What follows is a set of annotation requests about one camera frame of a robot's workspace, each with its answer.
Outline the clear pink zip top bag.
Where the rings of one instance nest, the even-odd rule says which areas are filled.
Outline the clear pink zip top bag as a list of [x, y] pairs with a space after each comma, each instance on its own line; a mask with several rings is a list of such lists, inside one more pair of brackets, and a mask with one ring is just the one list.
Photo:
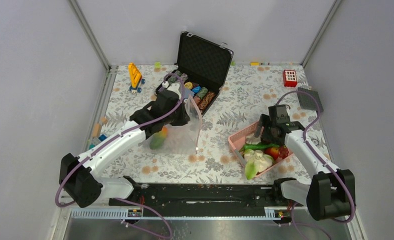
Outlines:
[[189, 123], [183, 126], [166, 125], [168, 134], [163, 146], [156, 150], [150, 149], [152, 135], [143, 142], [143, 148], [146, 152], [179, 155], [192, 155], [197, 152], [199, 135], [202, 129], [202, 114], [191, 94], [184, 99], [184, 103], [185, 110], [190, 117]]

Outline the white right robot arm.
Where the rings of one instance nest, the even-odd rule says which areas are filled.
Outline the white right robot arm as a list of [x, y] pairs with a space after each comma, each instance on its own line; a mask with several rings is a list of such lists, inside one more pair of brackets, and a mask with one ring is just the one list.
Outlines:
[[291, 121], [285, 104], [270, 106], [268, 114], [260, 115], [255, 135], [261, 136], [263, 143], [287, 147], [311, 180], [310, 184], [290, 177], [275, 180], [272, 201], [278, 206], [290, 200], [302, 204], [316, 221], [349, 223], [356, 213], [355, 176], [327, 160], [307, 137], [307, 131], [299, 121]]

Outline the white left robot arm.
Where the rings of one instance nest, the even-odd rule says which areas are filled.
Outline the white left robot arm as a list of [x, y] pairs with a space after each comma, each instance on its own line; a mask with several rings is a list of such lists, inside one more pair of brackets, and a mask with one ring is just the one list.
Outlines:
[[129, 206], [137, 204], [140, 192], [126, 177], [102, 177], [102, 172], [127, 150], [160, 132], [164, 126], [184, 126], [189, 120], [185, 95], [162, 91], [156, 100], [135, 111], [121, 129], [101, 143], [77, 156], [68, 153], [62, 158], [55, 204], [60, 208], [70, 206], [70, 203], [60, 202], [62, 191], [81, 208], [102, 199], [118, 198]]

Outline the green orange toy mango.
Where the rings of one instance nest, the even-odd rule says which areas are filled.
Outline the green orange toy mango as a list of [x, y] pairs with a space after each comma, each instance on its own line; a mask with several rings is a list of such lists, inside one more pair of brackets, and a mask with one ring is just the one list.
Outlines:
[[149, 148], [151, 150], [158, 150], [158, 149], [160, 149], [164, 145], [165, 140], [167, 139], [167, 137], [168, 137], [168, 128], [166, 126], [163, 126], [161, 131], [155, 133], [152, 136], [152, 139], [151, 139], [150, 144], [149, 144]]

